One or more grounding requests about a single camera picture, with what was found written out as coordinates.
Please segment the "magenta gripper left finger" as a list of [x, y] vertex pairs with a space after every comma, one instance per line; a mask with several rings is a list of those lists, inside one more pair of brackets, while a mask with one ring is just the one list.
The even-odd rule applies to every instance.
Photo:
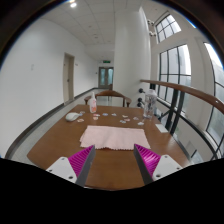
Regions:
[[95, 146], [91, 145], [70, 157], [60, 157], [47, 171], [84, 187], [95, 155]]

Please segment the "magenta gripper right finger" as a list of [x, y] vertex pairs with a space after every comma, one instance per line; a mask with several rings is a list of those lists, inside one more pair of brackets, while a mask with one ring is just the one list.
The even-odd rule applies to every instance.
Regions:
[[182, 169], [169, 155], [158, 155], [138, 144], [134, 145], [134, 156], [145, 185]]

